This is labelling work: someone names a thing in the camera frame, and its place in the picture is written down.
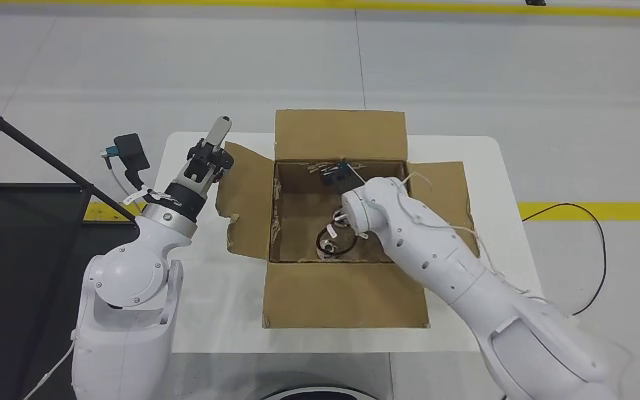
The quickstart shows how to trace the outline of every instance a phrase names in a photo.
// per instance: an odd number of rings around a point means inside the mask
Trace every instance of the black stand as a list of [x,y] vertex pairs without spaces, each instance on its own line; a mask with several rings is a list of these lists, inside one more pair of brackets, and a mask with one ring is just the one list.
[[47,150],[42,148],[33,140],[29,139],[24,133],[20,132],[17,128],[15,128],[13,125],[5,121],[4,118],[2,117],[0,117],[0,131],[6,133],[7,136],[12,138],[16,142],[20,143],[27,150],[29,150],[30,152],[38,156],[40,159],[46,161],[47,164],[51,165],[53,168],[62,172],[69,179],[76,182],[78,185],[82,186],[83,189],[88,190],[89,193],[96,196],[98,199],[104,201],[106,204],[110,205],[111,208],[118,211],[128,220],[133,221],[135,219],[133,214],[131,214],[124,207],[118,204],[118,202],[113,200],[111,197],[107,196],[100,189],[93,186],[91,182],[84,179],[77,172],[69,168],[65,163],[58,160],[53,154],[49,153]]

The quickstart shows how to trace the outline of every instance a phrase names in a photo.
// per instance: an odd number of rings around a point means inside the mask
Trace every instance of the open cardboard box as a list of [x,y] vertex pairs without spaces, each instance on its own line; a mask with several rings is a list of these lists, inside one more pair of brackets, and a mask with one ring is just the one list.
[[[345,159],[365,180],[419,172],[433,189],[412,177],[409,194],[450,224],[473,229],[462,163],[408,163],[399,112],[280,110],[275,137],[275,160],[226,144],[235,163],[216,200],[231,220],[228,250],[268,261],[263,327],[428,328],[424,289],[384,254],[375,234],[338,260],[318,258],[316,237],[341,205],[319,168]],[[477,256],[475,238],[460,235]]]

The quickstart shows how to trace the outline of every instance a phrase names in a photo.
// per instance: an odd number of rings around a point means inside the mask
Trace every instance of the yellow hazard stripe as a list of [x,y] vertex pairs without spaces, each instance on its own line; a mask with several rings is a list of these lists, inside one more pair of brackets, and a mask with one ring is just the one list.
[[[145,202],[138,202],[140,209],[144,208]],[[133,215],[140,215],[140,212],[136,208],[134,204],[124,205],[122,207],[126,208]],[[89,207],[87,207],[87,212],[84,214],[85,221],[127,221],[127,219],[111,208],[109,205],[102,202],[89,203]]]
[[640,17],[640,8],[527,6],[525,4],[430,3],[420,1],[367,0],[0,0],[7,4],[82,4],[82,5],[176,5],[236,6],[282,8],[333,8],[384,11],[456,12],[484,14],[531,14],[589,17]]
[[[540,210],[552,206],[556,203],[518,203],[520,209],[520,217],[526,218],[535,214]],[[591,211],[601,221],[640,221],[640,203],[622,203],[622,202],[580,202],[576,203]],[[133,204],[124,206],[133,215],[140,214]],[[84,216],[85,221],[126,221],[120,213],[106,205],[105,203],[90,203],[87,213]],[[590,221],[591,217],[584,211],[575,207],[556,207],[545,212],[531,221]]]
[[[526,218],[556,203],[518,203],[520,216]],[[578,204],[601,221],[640,221],[640,203],[580,202]],[[589,214],[576,207],[556,207],[531,221],[590,221]]]

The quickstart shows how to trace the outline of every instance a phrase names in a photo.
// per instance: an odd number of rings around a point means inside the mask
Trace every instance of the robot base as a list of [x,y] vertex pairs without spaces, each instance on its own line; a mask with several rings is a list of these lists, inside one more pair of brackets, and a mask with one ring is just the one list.
[[308,386],[287,389],[264,397],[262,400],[376,400],[355,389],[337,386]]

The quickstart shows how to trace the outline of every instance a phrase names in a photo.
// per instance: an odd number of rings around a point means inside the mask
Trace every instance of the white table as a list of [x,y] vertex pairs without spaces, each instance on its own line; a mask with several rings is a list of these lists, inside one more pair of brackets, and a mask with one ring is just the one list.
[[[155,188],[164,190],[206,136],[176,132],[167,139]],[[230,133],[227,141],[274,157],[273,133]],[[494,265],[509,280],[542,295],[497,142],[489,137],[409,136],[409,161],[463,161],[475,226]],[[464,322],[426,292],[430,329],[263,329],[266,261],[226,250],[228,220],[215,209],[216,188],[198,217],[193,244],[173,250],[184,265],[174,353],[369,353],[478,351]],[[146,307],[161,306],[159,296]]]

